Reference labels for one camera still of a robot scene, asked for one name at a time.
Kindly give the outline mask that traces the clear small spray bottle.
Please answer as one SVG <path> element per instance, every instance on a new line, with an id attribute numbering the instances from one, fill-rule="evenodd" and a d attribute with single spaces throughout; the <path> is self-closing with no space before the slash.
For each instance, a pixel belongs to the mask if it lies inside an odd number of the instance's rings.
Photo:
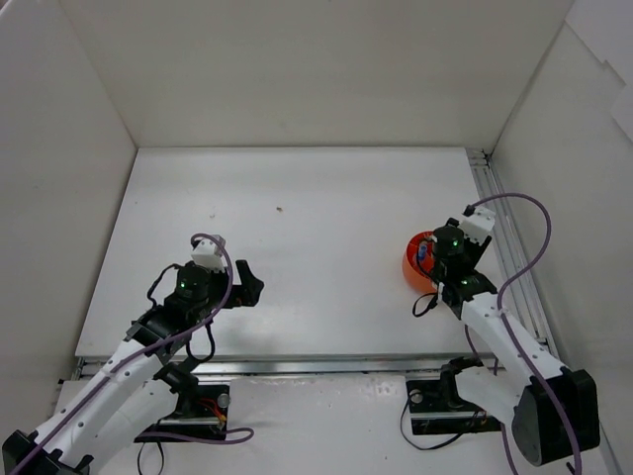
<path id="1" fill-rule="evenodd" d="M 417 259 L 419 261 L 423 261 L 427 257 L 427 254 L 428 254 L 428 242 L 426 240 L 423 240 L 418 245 Z"/>

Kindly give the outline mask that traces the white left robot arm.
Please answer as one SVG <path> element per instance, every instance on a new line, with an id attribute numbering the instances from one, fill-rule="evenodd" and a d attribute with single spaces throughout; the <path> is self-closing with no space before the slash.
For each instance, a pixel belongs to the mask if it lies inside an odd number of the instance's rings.
<path id="1" fill-rule="evenodd" d="M 95 474 L 141 433 L 198 402 L 201 359 L 174 355 L 223 309 L 253 307 L 264 288 L 248 263 L 231 271 L 193 261 L 176 268 L 171 294 L 134 322 L 115 353 L 75 398 L 30 433 L 2 445 L 8 474 Z"/>

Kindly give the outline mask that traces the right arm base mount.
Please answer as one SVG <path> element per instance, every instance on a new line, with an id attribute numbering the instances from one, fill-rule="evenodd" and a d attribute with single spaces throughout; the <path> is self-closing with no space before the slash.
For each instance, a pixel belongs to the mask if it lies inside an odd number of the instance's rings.
<path id="1" fill-rule="evenodd" d="M 483 368 L 474 357 L 458 357 L 441 366 L 433 378 L 407 379 L 405 415 L 413 435 L 458 435 L 500 431 L 500 423 L 484 409 L 462 399 L 455 377 L 463 370 Z"/>

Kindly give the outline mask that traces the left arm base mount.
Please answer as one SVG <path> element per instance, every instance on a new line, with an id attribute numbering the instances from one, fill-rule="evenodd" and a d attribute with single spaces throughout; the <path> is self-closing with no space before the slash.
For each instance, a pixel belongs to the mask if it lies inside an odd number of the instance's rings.
<path id="1" fill-rule="evenodd" d="M 226 440 L 228 405 L 227 382 L 201 382 L 184 363 L 169 363 L 158 373 L 177 396 L 174 411 L 146 428 L 134 443 L 180 442 L 174 435 Z"/>

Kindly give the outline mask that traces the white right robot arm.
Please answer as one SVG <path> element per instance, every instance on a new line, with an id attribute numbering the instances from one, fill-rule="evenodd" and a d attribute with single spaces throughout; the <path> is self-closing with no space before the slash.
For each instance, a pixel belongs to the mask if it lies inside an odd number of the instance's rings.
<path id="1" fill-rule="evenodd" d="M 431 235 L 432 280 L 442 301 L 476 333 L 505 371 L 503 381 L 481 363 L 464 363 L 437 384 L 440 401 L 472 402 L 496 418 L 523 457 L 542 466 L 566 457 L 577 473 L 582 454 L 600 444 L 597 387 L 548 352 L 500 301 L 495 285 L 476 268 L 490 243 L 470 239 L 455 223 Z"/>

